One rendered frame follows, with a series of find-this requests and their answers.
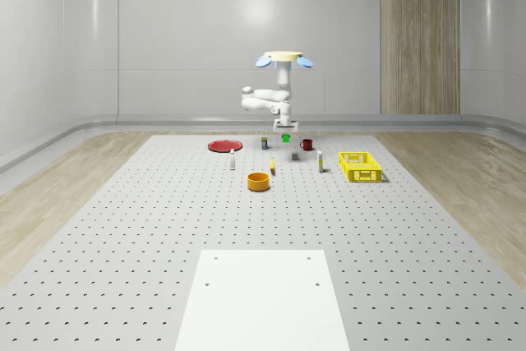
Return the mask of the yellow bowl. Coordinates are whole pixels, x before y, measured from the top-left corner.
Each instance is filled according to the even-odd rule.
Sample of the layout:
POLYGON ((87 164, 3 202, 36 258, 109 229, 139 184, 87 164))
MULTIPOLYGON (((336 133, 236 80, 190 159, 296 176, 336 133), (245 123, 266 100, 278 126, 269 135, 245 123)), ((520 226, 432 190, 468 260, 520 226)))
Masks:
POLYGON ((270 176, 267 173, 249 173, 247 188, 254 192, 263 192, 270 187, 270 176))

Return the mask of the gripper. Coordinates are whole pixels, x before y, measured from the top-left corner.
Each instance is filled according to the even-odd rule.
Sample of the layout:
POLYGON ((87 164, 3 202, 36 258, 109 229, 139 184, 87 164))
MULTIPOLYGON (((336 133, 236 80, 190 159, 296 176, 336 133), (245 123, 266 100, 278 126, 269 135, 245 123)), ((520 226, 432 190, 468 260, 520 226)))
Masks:
POLYGON ((276 133, 285 133, 285 134, 291 134, 291 133, 297 133, 298 132, 298 121, 289 121, 286 123, 283 123, 282 119, 275 119, 273 131, 276 133))

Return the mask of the red plate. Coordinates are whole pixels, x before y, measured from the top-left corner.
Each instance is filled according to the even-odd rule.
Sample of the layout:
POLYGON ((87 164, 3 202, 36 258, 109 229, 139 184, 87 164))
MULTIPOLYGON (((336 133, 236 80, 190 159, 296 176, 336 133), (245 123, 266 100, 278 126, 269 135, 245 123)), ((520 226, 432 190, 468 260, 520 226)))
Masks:
POLYGON ((229 153, 231 150, 237 151, 242 148, 242 143, 235 140, 218 140, 208 144, 209 150, 218 153, 229 153))

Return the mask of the yellow basket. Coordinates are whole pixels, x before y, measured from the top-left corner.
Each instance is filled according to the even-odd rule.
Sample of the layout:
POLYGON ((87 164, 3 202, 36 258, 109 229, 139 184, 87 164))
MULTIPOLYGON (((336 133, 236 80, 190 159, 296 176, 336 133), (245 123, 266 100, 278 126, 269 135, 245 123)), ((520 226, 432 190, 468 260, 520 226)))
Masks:
POLYGON ((367 152, 339 152, 339 165, 350 182, 380 182, 381 166, 367 152))

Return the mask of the drone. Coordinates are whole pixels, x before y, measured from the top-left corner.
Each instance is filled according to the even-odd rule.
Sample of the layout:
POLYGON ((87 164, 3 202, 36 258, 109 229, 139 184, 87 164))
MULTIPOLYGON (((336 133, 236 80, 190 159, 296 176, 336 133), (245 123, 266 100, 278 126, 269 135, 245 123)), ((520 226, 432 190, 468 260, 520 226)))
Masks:
POLYGON ((272 62, 297 62, 303 67, 312 67, 313 62, 308 58, 305 58, 301 52, 294 51, 269 51, 264 52, 256 60, 257 67, 266 67, 272 62))

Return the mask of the white board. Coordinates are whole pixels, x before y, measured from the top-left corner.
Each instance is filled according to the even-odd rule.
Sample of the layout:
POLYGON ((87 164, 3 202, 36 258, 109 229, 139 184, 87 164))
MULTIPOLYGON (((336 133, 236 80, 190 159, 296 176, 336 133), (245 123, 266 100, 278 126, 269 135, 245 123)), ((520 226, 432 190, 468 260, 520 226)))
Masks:
POLYGON ((204 250, 175 351, 349 351, 322 250, 204 250))

